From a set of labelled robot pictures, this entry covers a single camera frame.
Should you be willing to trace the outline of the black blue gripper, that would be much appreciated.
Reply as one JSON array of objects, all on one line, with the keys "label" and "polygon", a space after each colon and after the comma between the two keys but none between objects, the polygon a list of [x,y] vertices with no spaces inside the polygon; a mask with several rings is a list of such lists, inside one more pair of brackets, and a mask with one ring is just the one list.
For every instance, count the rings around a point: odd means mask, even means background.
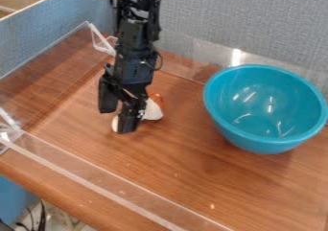
[{"label": "black blue gripper", "polygon": [[124,102],[118,115],[118,133],[134,132],[145,116],[148,99],[147,87],[152,84],[160,52],[155,42],[161,35],[163,0],[116,0],[116,62],[105,68],[100,80],[100,111],[113,113],[118,101]]}]

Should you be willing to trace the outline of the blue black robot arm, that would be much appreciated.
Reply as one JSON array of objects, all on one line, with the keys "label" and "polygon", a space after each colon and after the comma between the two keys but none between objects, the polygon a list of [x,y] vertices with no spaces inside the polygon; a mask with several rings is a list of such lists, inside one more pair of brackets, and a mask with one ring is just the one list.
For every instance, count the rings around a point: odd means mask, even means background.
[{"label": "blue black robot arm", "polygon": [[105,66],[100,79],[100,111],[113,113],[122,103],[113,120],[113,130],[134,132],[145,118],[149,95],[147,87],[155,79],[160,54],[155,42],[160,40],[160,12],[163,0],[116,0],[114,64]]}]

